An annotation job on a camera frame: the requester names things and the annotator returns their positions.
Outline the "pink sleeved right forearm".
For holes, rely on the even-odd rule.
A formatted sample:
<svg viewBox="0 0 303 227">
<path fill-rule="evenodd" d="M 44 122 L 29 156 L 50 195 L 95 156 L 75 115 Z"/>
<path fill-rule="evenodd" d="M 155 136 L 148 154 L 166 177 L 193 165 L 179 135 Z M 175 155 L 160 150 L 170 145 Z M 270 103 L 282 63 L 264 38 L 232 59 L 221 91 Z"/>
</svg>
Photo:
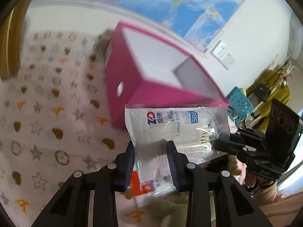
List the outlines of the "pink sleeved right forearm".
<svg viewBox="0 0 303 227">
<path fill-rule="evenodd" d="M 253 199 L 272 226 L 289 226 L 302 207 L 302 191 L 292 194 L 277 194 L 277 182 L 265 189 L 258 189 Z"/>
</svg>

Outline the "person's right hand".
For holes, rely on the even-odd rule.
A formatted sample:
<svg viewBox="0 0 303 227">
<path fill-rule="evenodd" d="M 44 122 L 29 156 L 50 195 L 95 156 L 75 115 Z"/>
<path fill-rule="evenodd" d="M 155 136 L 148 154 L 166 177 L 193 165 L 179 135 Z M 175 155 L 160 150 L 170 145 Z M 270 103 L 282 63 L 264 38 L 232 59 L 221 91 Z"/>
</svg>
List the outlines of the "person's right hand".
<svg viewBox="0 0 303 227">
<path fill-rule="evenodd" d="M 248 167 L 246 167 L 246 171 L 245 171 L 245 179 L 244 179 L 244 183 L 246 187 L 254 187 L 256 185 L 256 183 L 260 182 L 260 178 L 259 176 L 251 173 L 248 169 Z"/>
</svg>

